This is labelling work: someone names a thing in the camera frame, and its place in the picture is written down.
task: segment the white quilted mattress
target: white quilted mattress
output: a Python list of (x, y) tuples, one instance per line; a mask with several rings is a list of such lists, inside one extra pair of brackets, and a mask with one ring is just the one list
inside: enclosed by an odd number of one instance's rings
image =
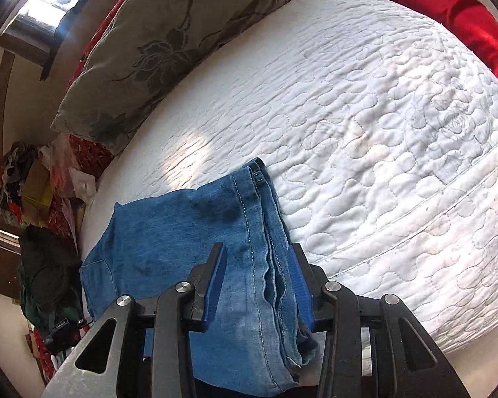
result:
[(444, 27), (386, 0), (293, 0), (269, 15), (190, 73), (114, 160), (83, 257), (115, 202), (196, 188), (257, 156), (292, 241), (329, 277), (399, 295), (444, 351), (498, 324), (498, 80)]

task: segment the jeans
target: jeans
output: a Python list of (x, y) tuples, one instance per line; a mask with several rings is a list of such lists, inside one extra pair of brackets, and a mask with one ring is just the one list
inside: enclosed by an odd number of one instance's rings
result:
[(204, 263), (216, 241), (226, 245), (227, 271), (214, 322), (191, 333), (195, 378), (256, 396), (297, 386), (294, 371), (317, 344), (299, 327), (289, 235), (260, 159), (197, 190), (116, 204), (80, 270), (90, 314), (98, 318), (119, 295), (159, 295)]

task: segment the gray pillow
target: gray pillow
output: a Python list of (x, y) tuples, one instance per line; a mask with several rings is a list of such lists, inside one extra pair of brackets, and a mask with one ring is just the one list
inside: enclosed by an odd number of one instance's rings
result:
[(286, 0), (126, 0), (70, 86), (52, 128), (120, 153), (204, 58)]

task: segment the mattress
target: mattress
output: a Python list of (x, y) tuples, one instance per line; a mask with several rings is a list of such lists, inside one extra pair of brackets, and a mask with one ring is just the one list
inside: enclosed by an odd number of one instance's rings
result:
[(293, 0), (267, 16), (192, 71), (105, 171), (82, 257), (115, 202), (257, 156), (292, 241), (330, 278), (399, 295), (445, 352), (498, 324), (498, 80), (443, 26), (386, 0)]

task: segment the blue rubber grip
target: blue rubber grip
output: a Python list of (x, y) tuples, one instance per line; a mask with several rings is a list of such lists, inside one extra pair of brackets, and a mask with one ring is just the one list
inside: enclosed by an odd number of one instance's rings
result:
[(212, 278), (210, 279), (210, 284), (208, 285), (207, 292), (205, 294), (205, 308), (203, 309), (202, 318), (205, 329), (208, 329), (210, 324), (214, 321), (226, 269), (227, 249), (225, 248), (225, 244), (222, 244), (219, 250), (218, 259), (216, 260), (214, 266)]
[(304, 279), (304, 274), (300, 269), (297, 255), (292, 246), (288, 249), (288, 270), (290, 270), (291, 282), (293, 291), (297, 299), (297, 307), (299, 308), (300, 317), (304, 324), (312, 331), (315, 325), (315, 317), (313, 311), (312, 295), (308, 290), (308, 285)]

